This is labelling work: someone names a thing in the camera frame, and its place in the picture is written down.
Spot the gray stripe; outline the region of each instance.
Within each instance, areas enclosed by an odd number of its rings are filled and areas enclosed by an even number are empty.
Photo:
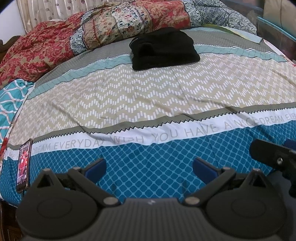
[[[183,30],[190,36],[194,44],[217,45],[223,47],[238,46],[242,49],[252,48],[260,52],[273,52],[263,41],[256,44],[252,41],[246,40],[240,36],[217,32],[217,31],[203,31],[203,30]],[[132,39],[125,39],[119,42],[111,43],[95,50],[84,52],[54,68],[52,71],[45,74],[36,82],[36,87],[47,83],[53,79],[60,77],[70,69],[83,68],[99,59],[113,58],[122,54],[130,54],[131,49],[129,43]]]
[[[245,112],[245,113],[254,113],[258,111],[266,111],[266,110],[281,110],[281,109],[289,109],[289,108],[295,108],[296,107],[296,102],[293,103],[282,103],[282,104],[271,104],[271,105],[253,105],[253,106],[247,106],[244,108],[239,108],[239,107],[225,107],[217,110],[210,110],[198,114],[180,114],[177,116],[173,117],[168,117],[168,116],[163,116],[155,120],[146,120],[146,121],[140,121],[140,122],[122,122],[119,124],[116,124],[114,126],[108,126],[102,129],[98,128],[87,128],[84,126],[76,126],[73,128],[68,128],[64,130],[59,130],[59,131],[53,131],[48,134],[45,134],[40,137],[34,138],[34,143],[53,138],[53,137],[58,137],[58,136],[63,136],[63,135],[68,135],[68,134],[74,134],[77,132],[84,132],[84,133],[103,133],[103,134],[112,134],[116,133],[118,131],[125,131],[125,130],[130,130],[133,128],[144,128],[144,127],[158,127],[161,126],[162,124],[166,123],[181,123],[185,121],[201,121],[209,118],[214,118],[215,116],[219,115],[225,115],[225,114],[237,114],[240,112]],[[18,150],[21,145],[7,145],[9,148],[13,150]]]

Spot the wall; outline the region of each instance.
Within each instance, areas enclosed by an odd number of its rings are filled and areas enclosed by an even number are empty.
[[[6,43],[15,35],[24,35],[25,30],[17,7],[16,0],[13,0],[0,13],[0,39]]]

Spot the wooden headboard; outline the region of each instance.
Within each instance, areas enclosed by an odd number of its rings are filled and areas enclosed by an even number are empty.
[[[18,36],[13,36],[10,40],[7,41],[6,44],[3,44],[3,41],[0,39],[0,63],[7,53],[8,49],[19,39]]]

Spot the beige curtain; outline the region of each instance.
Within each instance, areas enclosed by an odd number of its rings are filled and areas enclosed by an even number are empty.
[[[28,33],[40,22],[53,19],[66,20],[74,13],[88,11],[106,1],[108,0],[17,0],[17,5],[25,31]]]

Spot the teal stripe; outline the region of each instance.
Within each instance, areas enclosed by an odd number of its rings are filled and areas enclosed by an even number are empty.
[[[257,17],[257,19],[269,26],[271,26],[272,28],[276,29],[277,31],[281,32],[282,34],[286,35],[288,38],[290,38],[291,40],[293,40],[294,42],[296,42],[296,38],[294,36],[292,36],[291,34],[289,34],[288,32],[286,32],[285,30],[281,29],[279,26],[276,26],[275,24],[267,21],[264,18],[261,17]]]
[[[263,60],[270,60],[273,59],[276,62],[286,62],[286,60],[274,53],[263,53],[257,50],[245,50],[239,47],[217,47],[211,45],[195,45],[195,50],[199,53],[215,53],[215,54],[235,54],[238,56],[245,56],[249,58],[258,57]],[[119,64],[131,64],[132,63],[132,55],[131,54],[124,54],[114,58],[107,58],[97,60],[96,62],[89,64],[88,66],[76,69],[76,70],[69,70],[68,72],[64,73],[62,76],[51,80],[45,84],[34,89],[31,94],[28,96],[28,99],[32,99],[37,95],[45,93],[46,91],[52,89],[55,85],[58,85],[61,82],[70,82],[73,79],[85,77],[88,74],[95,72],[97,70],[103,69],[112,69]]]
[[[206,31],[206,32],[220,32],[220,33],[225,33],[225,31],[216,29],[216,28],[206,28],[206,27],[195,27],[195,28],[190,28],[190,29],[186,29],[186,30],[190,30],[190,31]]]

